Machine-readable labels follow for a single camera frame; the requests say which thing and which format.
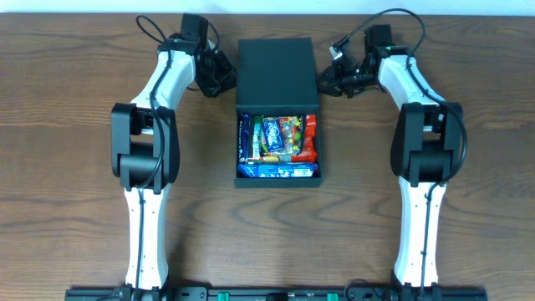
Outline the purple Dairy Milk bar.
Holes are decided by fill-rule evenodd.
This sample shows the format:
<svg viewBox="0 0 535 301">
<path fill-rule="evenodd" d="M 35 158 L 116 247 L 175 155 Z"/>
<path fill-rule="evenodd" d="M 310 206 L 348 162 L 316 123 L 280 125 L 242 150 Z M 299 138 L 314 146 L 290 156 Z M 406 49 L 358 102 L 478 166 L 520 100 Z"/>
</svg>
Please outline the purple Dairy Milk bar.
<svg viewBox="0 0 535 301">
<path fill-rule="evenodd" d="M 248 139 L 251 117 L 249 114 L 241 115 L 238 134 L 238 162 L 246 163 L 248 159 Z"/>
</svg>

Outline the black box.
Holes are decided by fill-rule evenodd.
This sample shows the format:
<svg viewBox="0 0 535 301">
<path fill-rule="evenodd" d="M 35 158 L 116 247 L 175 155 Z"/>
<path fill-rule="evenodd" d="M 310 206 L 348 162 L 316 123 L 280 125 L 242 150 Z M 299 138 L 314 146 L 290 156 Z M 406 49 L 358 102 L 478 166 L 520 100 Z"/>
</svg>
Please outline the black box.
<svg viewBox="0 0 535 301">
<path fill-rule="evenodd" d="M 313 45 L 310 38 L 249 39 L 238 44 L 240 66 L 237 73 L 237 165 L 241 115 L 279 117 L 316 115 L 314 147 L 321 174 L 319 96 Z M 237 188 L 318 187 L 314 178 L 237 178 Z"/>
</svg>

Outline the black Haribo gummy bag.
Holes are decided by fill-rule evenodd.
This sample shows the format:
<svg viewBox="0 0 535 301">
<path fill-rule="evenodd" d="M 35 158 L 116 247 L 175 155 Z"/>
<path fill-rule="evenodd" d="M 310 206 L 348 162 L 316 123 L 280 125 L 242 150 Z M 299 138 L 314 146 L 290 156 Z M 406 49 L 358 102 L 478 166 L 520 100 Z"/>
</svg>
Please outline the black Haribo gummy bag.
<svg viewBox="0 0 535 301">
<path fill-rule="evenodd" d="M 269 152 L 264 132 L 261 132 L 261 157 L 277 156 L 281 162 L 290 162 L 292 156 L 298 155 L 303 149 L 303 116 L 290 115 L 279 117 L 266 117 L 278 120 L 284 141 L 284 148 L 280 151 Z"/>
</svg>

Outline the green white candy stick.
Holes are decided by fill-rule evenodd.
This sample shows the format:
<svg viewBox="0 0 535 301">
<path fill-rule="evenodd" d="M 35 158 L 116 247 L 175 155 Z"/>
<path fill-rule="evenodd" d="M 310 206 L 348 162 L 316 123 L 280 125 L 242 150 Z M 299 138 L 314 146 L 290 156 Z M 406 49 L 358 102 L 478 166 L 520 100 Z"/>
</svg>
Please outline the green white candy stick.
<svg viewBox="0 0 535 301">
<path fill-rule="evenodd" d="M 248 142 L 248 160 L 258 161 L 261 159 L 262 116 L 255 115 L 251 119 Z"/>
</svg>

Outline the blue Eclipse mint box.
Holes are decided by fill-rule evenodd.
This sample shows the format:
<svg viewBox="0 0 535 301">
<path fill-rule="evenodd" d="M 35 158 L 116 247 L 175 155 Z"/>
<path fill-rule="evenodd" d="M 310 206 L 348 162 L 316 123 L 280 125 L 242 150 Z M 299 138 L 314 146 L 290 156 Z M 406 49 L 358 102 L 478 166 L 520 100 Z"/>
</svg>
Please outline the blue Eclipse mint box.
<svg viewBox="0 0 535 301">
<path fill-rule="evenodd" d="M 281 151 L 284 148 L 283 136 L 277 119 L 264 118 L 262 129 L 269 152 Z"/>
</svg>

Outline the red candy bag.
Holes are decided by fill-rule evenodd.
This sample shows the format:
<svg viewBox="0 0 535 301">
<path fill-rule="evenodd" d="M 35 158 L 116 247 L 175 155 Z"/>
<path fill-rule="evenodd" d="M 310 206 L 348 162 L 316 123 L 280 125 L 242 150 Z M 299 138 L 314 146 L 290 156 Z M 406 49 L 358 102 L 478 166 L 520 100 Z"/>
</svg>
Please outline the red candy bag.
<svg viewBox="0 0 535 301">
<path fill-rule="evenodd" d="M 291 162 L 295 163 L 315 163 L 317 151 L 314 147 L 316 136 L 317 118 L 316 115 L 306 115 L 304 126 L 303 149 L 298 155 L 292 156 Z"/>
</svg>

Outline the blue cookie pack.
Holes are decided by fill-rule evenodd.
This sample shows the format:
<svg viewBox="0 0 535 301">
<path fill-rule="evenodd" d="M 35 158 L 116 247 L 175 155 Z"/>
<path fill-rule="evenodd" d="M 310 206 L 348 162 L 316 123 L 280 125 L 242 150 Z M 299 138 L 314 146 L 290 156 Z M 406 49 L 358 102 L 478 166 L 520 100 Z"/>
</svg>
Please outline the blue cookie pack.
<svg viewBox="0 0 535 301">
<path fill-rule="evenodd" d="M 237 165 L 237 178 L 314 178 L 321 177 L 316 163 L 259 163 Z"/>
</svg>

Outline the yellow Hacks candy bag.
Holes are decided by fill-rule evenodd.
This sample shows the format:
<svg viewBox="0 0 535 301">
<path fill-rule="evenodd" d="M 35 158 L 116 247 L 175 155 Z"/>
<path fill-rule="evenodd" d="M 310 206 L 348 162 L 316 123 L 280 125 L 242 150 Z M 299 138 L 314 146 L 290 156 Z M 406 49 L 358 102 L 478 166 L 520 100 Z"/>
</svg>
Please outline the yellow Hacks candy bag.
<svg viewBox="0 0 535 301">
<path fill-rule="evenodd" d="M 262 156 L 262 163 L 278 163 L 280 160 L 277 156 Z"/>
</svg>

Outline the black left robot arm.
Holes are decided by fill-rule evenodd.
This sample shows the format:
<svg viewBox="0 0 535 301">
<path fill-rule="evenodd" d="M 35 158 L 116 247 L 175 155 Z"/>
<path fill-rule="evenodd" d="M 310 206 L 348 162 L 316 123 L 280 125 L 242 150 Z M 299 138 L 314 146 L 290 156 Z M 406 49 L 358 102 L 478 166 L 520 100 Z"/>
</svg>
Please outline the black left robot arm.
<svg viewBox="0 0 535 301">
<path fill-rule="evenodd" d="M 157 64 L 141 92 L 110 113 L 111 168 L 125 190 L 130 219 L 130 260 L 125 285 L 132 300 L 157 299 L 168 278 L 166 202 L 180 168 L 176 110 L 184 93 L 215 98 L 237 83 L 230 59 L 212 43 L 214 25 L 186 13 L 179 32 L 159 30 Z"/>
</svg>

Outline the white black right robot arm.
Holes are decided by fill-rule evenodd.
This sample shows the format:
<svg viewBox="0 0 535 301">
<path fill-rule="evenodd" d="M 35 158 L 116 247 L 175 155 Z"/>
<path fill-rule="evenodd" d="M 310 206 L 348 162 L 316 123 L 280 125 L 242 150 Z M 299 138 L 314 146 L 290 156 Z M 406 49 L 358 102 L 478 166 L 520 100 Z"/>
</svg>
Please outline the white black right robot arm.
<svg viewBox="0 0 535 301">
<path fill-rule="evenodd" d="M 351 98 L 368 88 L 389 94 L 399 110 L 390 147 L 390 168 L 402 198 L 400 248 L 394 275 L 425 291 L 436 284 L 438 221 L 446 184 L 461 169 L 467 134 L 462 107 L 447 103 L 417 67 L 414 50 L 393 42 L 388 24 L 364 32 L 364 60 L 348 53 L 349 37 L 333 43 L 331 66 L 318 80 L 321 93 Z"/>
</svg>

